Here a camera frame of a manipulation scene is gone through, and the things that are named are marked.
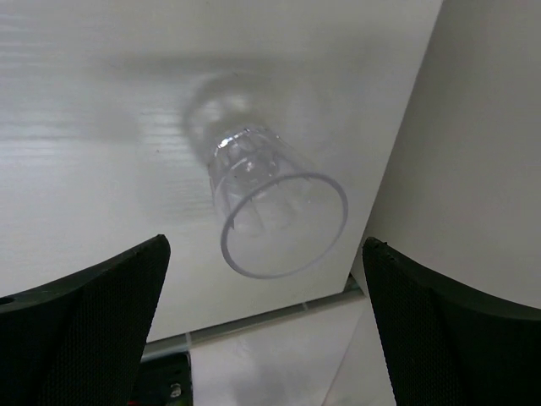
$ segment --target clear plastic cup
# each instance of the clear plastic cup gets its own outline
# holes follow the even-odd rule
[[[209,162],[223,221],[221,252],[236,272],[258,279],[300,272],[321,259],[347,221],[347,197],[268,128],[224,134]]]

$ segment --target white surface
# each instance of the white surface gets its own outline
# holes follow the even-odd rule
[[[360,299],[193,348],[194,405],[321,406],[367,305]]]
[[[395,405],[374,311],[366,298],[352,340],[323,406]]]
[[[340,291],[439,7],[0,2],[0,295],[157,233],[172,259],[150,340]],[[283,280],[227,267],[208,175],[183,131],[205,84],[236,89],[239,72],[259,79],[231,104],[255,108],[342,184],[352,208],[336,248]],[[256,102],[254,88],[265,90]]]
[[[366,230],[538,308],[540,19],[537,0],[444,3]]]

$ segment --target cup rim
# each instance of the cup rim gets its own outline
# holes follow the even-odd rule
[[[292,271],[287,271],[280,273],[278,275],[260,275],[256,273],[249,272],[245,269],[243,269],[235,260],[231,257],[231,254],[229,252],[229,249],[227,248],[227,237],[229,235],[229,230],[232,229],[233,221],[235,216],[242,210],[244,205],[248,203],[254,196],[256,196],[261,191],[270,188],[271,186],[274,186],[275,184],[279,184],[280,182],[284,180],[292,180],[296,178],[314,178],[321,180],[323,182],[326,182],[329,184],[335,192],[340,196],[342,200],[342,223],[340,224],[340,227],[338,228],[338,231],[331,241],[331,243],[327,246],[327,248],[319,255],[317,255],[313,260],[311,260],[309,263],[300,266],[299,268],[293,269]],[[342,235],[342,232],[344,231],[344,228],[346,227],[347,223],[347,215],[348,215],[348,203],[347,203],[347,195],[342,186],[335,181],[335,179],[324,175],[323,173],[317,173],[317,172],[301,172],[301,173],[289,173],[277,176],[270,181],[258,186],[257,188],[252,189],[247,195],[245,195],[238,204],[231,210],[229,215],[226,218],[226,221],[224,222],[223,228],[221,230],[221,237],[220,237],[220,246],[221,246],[221,253],[223,255],[224,260],[226,260],[226,263],[237,273],[245,276],[245,277],[251,277],[253,279],[276,279],[278,277],[287,277],[290,275],[293,275],[295,273],[301,272],[319,260],[321,260],[335,245],[336,241],[340,238]]]

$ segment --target white table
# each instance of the white table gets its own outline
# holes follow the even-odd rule
[[[150,340],[341,291],[440,3],[1,3],[0,295],[157,233],[172,258]],[[222,259],[183,132],[205,83],[239,70],[271,84],[265,119],[351,208],[335,249],[282,280]]]

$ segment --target floor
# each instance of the floor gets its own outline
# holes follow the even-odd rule
[[[195,406],[394,405],[366,298],[194,346],[191,355]]]

